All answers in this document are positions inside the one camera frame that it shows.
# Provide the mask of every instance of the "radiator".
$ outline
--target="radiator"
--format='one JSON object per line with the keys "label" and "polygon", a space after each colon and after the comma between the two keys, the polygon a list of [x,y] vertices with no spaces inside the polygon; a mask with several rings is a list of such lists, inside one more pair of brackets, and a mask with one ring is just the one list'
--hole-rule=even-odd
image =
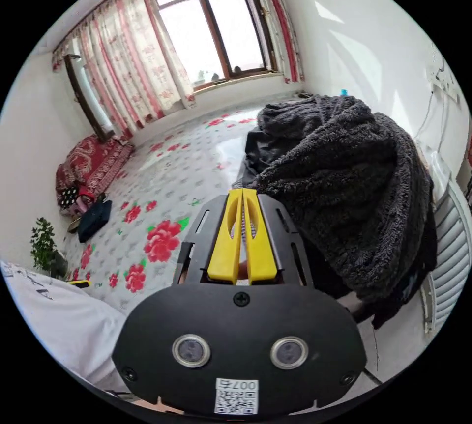
{"label": "radiator", "polygon": [[435,211],[438,264],[428,274],[421,295],[425,333],[434,333],[449,317],[464,288],[472,260],[472,217],[455,181]]}

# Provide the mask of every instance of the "curtain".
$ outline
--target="curtain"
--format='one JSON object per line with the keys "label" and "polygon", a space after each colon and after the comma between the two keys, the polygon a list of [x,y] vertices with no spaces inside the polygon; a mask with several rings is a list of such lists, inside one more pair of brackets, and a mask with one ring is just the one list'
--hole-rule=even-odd
{"label": "curtain", "polygon": [[125,135],[175,111],[182,97],[194,100],[192,85],[164,34],[149,0],[110,0],[80,26],[79,49],[88,79]]}
{"label": "curtain", "polygon": [[[282,0],[260,0],[285,82],[303,81],[293,27]],[[182,101],[195,104],[193,87],[160,18],[155,0],[107,0],[53,53],[59,70],[68,42],[78,38],[85,71],[110,120],[130,137]]]}
{"label": "curtain", "polygon": [[285,44],[279,51],[282,66],[281,70],[285,75],[285,82],[303,82],[305,78],[301,69],[298,44],[285,5],[282,0],[263,0],[263,2],[269,9],[268,21],[275,21],[269,29],[272,28],[276,30],[275,34],[277,37],[275,40],[277,41],[281,40],[277,30],[281,30],[281,36]]}

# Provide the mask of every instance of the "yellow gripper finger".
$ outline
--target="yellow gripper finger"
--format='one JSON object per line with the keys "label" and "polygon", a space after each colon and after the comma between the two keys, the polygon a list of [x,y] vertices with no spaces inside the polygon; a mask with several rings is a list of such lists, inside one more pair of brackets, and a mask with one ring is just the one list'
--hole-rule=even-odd
{"label": "yellow gripper finger", "polygon": [[[274,280],[277,276],[277,264],[270,246],[269,234],[265,227],[257,192],[247,188],[242,191],[249,284]],[[256,231],[254,238],[251,232],[251,222]]]}
{"label": "yellow gripper finger", "polygon": [[218,282],[237,281],[241,248],[242,189],[230,190],[218,237],[208,265],[208,276]]}

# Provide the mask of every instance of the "brown window frame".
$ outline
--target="brown window frame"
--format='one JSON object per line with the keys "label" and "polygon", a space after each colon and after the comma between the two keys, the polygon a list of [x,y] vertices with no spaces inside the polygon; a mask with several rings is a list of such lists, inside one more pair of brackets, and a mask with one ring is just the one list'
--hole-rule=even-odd
{"label": "brown window frame", "polygon": [[[182,3],[184,1],[189,1],[189,0],[173,0],[170,1],[164,5],[159,5],[158,1],[155,0],[156,8],[157,10],[163,10],[165,8],[169,8],[170,6],[176,5],[178,3]],[[215,15],[213,13],[213,10],[211,8],[210,0],[199,0],[200,6],[202,7],[203,14],[206,19],[206,23],[208,24],[208,28],[210,30],[211,36],[213,38],[213,42],[215,44],[216,51],[218,53],[218,57],[220,59],[221,67],[223,69],[223,78],[216,80],[214,82],[207,82],[205,84],[198,85],[194,87],[194,91],[202,90],[204,88],[209,88],[215,85],[219,85],[224,82],[230,82],[238,79],[242,79],[245,77],[252,77],[256,75],[263,75],[263,74],[272,74],[274,72],[277,72],[277,64],[275,61],[275,52],[274,52],[274,45],[272,43],[272,39],[270,38],[270,33],[266,21],[266,13],[260,3],[259,0],[251,0],[257,14],[259,15],[259,20],[261,24],[261,28],[263,31],[263,36],[260,36],[260,33],[258,31],[258,27],[256,25],[256,18],[254,16],[254,13],[251,9],[251,6],[249,4],[249,0],[244,0],[246,2],[247,10],[249,11],[249,15],[251,16],[252,24],[254,27],[254,31],[256,32],[257,40],[259,43],[259,49],[261,51],[261,56],[263,59],[263,67],[260,68],[255,68],[255,69],[248,69],[244,70],[242,72],[235,73],[233,69],[231,68],[231,64],[228,59],[228,54],[225,48],[225,44],[223,42],[223,38],[221,36],[221,32],[219,30],[218,23],[216,21]],[[265,46],[268,51],[268,56],[270,59],[270,66],[271,68],[268,68],[268,62],[266,59],[266,55],[264,52],[263,48],[263,42],[262,39],[264,40]]]}

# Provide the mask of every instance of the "windowsill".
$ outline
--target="windowsill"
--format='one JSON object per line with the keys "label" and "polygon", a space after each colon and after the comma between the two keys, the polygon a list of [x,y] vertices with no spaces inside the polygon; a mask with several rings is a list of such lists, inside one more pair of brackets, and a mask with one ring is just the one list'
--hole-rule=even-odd
{"label": "windowsill", "polygon": [[195,90],[195,95],[206,93],[207,91],[214,90],[215,88],[223,88],[223,87],[238,84],[241,82],[248,82],[249,80],[269,78],[269,77],[280,77],[281,75],[283,74],[280,72],[261,72],[260,74],[249,75],[247,77],[241,77],[240,79],[226,80],[225,82],[221,82],[219,84],[207,86],[206,88],[201,88],[200,90]]}

